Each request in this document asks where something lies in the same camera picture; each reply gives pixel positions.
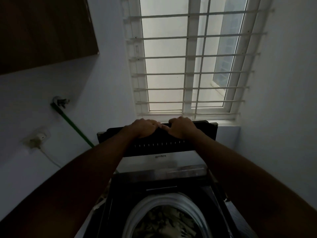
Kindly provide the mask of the person's left hand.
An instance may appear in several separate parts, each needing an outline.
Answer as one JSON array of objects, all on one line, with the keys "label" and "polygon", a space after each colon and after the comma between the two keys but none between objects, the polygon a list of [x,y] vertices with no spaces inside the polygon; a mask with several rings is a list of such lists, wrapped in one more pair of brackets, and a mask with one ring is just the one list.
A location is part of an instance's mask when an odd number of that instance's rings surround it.
[{"label": "person's left hand", "polygon": [[135,120],[132,124],[123,128],[123,133],[133,139],[147,137],[145,134],[145,121],[145,119]]}]

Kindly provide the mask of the person's right hand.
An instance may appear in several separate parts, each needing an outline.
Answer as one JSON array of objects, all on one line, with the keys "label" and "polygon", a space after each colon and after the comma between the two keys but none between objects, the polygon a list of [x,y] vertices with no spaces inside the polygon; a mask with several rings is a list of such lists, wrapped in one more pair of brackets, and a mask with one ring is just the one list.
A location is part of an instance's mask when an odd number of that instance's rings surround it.
[{"label": "person's right hand", "polygon": [[187,117],[172,118],[169,120],[169,124],[174,131],[168,134],[178,139],[190,140],[202,133]]}]

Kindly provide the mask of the black washing machine lid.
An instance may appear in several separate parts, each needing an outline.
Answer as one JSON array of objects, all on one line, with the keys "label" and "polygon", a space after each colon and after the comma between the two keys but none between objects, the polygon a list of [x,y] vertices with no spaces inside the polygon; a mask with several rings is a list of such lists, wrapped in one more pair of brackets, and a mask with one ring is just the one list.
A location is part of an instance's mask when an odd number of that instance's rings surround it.
[{"label": "black washing machine lid", "polygon": [[[193,122],[197,129],[204,132],[212,140],[216,140],[218,123],[209,123],[206,120]],[[194,151],[193,145],[185,140],[177,139],[169,135],[166,131],[158,128],[156,131],[145,138],[136,139],[127,148],[123,157],[155,155]]]}]

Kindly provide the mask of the person's right forearm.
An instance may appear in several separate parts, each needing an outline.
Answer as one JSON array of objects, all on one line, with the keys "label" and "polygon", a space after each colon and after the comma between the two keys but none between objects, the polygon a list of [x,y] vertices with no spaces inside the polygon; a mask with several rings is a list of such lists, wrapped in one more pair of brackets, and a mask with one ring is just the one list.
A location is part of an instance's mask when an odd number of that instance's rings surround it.
[{"label": "person's right forearm", "polygon": [[200,130],[188,140],[261,238],[317,238],[317,211],[268,172]]}]

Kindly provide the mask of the person's left forearm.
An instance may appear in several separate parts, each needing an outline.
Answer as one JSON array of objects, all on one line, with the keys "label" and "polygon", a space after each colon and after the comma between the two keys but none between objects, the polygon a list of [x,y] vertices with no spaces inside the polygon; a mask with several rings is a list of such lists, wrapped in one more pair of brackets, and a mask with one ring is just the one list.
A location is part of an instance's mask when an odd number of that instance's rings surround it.
[{"label": "person's left forearm", "polygon": [[134,138],[119,132],[65,165],[0,222],[0,238],[74,238]]}]

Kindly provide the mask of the top-load washing machine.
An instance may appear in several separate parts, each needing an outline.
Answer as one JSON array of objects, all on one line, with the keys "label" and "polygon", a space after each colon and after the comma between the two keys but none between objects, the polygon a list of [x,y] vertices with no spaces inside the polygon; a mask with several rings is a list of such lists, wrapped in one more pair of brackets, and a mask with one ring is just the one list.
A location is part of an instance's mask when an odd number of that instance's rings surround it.
[{"label": "top-load washing machine", "polygon": [[205,164],[116,174],[83,238],[132,238],[145,214],[164,205],[191,216],[203,238],[258,238]]}]

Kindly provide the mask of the patterned clothes in drum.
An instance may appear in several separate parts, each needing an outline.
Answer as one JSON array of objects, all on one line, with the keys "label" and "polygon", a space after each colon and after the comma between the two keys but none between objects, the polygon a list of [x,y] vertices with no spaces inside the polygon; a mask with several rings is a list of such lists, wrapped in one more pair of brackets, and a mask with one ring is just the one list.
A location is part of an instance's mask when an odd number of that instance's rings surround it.
[{"label": "patterned clothes in drum", "polygon": [[203,238],[200,228],[187,213],[169,206],[148,211],[133,231],[132,238]]}]

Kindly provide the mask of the wall water tap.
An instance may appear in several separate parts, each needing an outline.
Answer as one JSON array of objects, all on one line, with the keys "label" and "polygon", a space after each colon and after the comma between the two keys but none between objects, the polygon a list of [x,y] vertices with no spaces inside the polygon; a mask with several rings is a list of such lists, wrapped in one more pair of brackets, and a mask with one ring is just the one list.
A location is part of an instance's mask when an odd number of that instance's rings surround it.
[{"label": "wall water tap", "polygon": [[70,100],[69,99],[64,99],[60,96],[55,96],[53,99],[52,99],[52,102],[54,104],[56,104],[58,107],[62,107],[63,109],[66,108],[66,105],[68,105],[70,103]]}]

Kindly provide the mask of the white wall socket with plug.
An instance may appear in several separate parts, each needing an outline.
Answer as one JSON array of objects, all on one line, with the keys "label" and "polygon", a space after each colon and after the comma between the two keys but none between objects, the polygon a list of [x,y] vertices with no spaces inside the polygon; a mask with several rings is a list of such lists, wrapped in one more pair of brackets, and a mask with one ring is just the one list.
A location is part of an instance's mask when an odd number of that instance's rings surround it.
[{"label": "white wall socket with plug", "polygon": [[50,131],[47,128],[38,128],[30,135],[22,139],[22,144],[29,150],[41,148],[41,146],[51,137]]}]

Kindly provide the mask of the brown wooden wall cabinet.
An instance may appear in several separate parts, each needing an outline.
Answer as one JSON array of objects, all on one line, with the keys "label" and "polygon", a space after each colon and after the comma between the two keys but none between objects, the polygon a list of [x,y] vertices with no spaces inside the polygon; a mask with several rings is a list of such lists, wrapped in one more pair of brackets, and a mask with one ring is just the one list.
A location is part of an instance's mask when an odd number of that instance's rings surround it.
[{"label": "brown wooden wall cabinet", "polygon": [[88,0],[0,0],[0,75],[97,54]]}]

